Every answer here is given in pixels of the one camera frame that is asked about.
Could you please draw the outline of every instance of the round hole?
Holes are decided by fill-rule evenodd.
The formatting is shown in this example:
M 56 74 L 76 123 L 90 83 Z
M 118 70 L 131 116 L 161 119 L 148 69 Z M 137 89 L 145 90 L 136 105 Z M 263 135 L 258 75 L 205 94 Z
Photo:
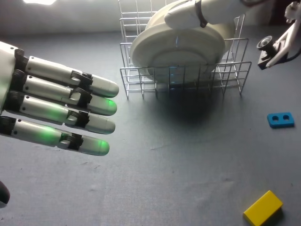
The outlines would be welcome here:
M 279 121 L 279 118 L 278 118 L 278 116 L 273 116 L 272 120 L 273 121 Z
M 283 116 L 283 119 L 286 120 L 286 121 L 289 121 L 289 120 L 290 120 L 290 117 L 289 117 L 288 115 L 284 115 L 284 116 Z

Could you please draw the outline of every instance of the gray fabric surface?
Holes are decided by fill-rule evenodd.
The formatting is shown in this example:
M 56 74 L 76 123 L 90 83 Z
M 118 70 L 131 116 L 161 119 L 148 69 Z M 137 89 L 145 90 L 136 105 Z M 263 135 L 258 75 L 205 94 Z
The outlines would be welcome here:
M 243 96 L 232 89 L 224 100 L 187 101 L 184 110 L 154 93 L 127 100 L 119 33 L 3 38 L 121 89 L 115 133 L 93 135 L 109 141 L 105 157 L 0 137 L 0 179 L 11 192 L 0 225 L 246 226 L 242 213 L 268 190 L 284 203 L 278 225 L 299 225 L 301 58 L 265 71 L 256 66 L 257 42 L 283 31 L 245 28 L 246 60 L 254 65 Z M 271 129 L 267 114 L 287 111 L 296 127 Z

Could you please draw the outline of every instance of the metal wire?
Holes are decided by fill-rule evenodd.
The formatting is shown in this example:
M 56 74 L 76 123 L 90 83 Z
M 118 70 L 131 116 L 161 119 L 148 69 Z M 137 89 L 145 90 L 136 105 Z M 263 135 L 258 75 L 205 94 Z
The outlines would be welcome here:
M 195 81 L 186 79 L 185 74 L 191 66 L 181 67 L 158 67 L 158 68 L 138 68 L 134 67 L 130 59 L 130 48 L 134 39 L 144 31 L 150 18 L 159 10 L 156 4 L 150 0 L 150 8 L 147 9 L 145 1 L 141 0 L 119 0 L 121 12 L 120 26 L 123 43 L 120 44 L 120 51 L 123 60 L 123 67 L 120 69 L 121 78 L 127 98 L 131 92 L 140 92 L 144 98 L 145 92 L 168 92 L 180 90 L 208 91 L 210 94 L 214 89 L 220 89 L 225 95 L 227 88 L 237 88 L 241 94 L 246 84 L 250 72 L 251 62 L 244 62 L 248 39 L 241 38 L 241 31 L 245 16 L 236 18 L 236 34 L 234 39 L 227 39 L 225 42 L 231 42 L 231 48 L 226 52 L 219 64 L 215 65 L 212 72 L 202 74 L 202 67 L 209 65 L 197 65 L 198 68 Z M 183 71 L 182 81 L 174 81 L 173 73 L 175 70 Z M 168 78 L 168 83 L 160 83 L 160 77 Z

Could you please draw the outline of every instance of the blue block with holes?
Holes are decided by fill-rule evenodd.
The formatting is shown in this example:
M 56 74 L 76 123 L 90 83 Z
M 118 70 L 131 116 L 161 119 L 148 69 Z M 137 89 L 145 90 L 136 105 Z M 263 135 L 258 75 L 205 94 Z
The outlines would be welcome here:
M 269 114 L 268 121 L 269 121 L 269 126 L 271 126 L 271 128 L 274 129 L 295 126 L 295 121 L 293 119 L 293 116 L 289 112 Z

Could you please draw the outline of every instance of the gray wall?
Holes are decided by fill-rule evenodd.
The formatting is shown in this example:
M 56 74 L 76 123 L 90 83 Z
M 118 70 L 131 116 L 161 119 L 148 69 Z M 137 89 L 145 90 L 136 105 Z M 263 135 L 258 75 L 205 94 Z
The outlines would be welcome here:
M 126 9 L 136 9 L 135 0 L 120 0 Z M 137 0 L 139 10 L 149 10 L 150 0 Z M 158 10 L 165 0 L 152 0 Z M 253 8 L 246 24 L 266 24 L 273 1 Z M 109 32 L 120 30 L 118 0 L 57 0 L 51 6 L 25 4 L 23 0 L 0 0 L 0 33 L 36 34 Z

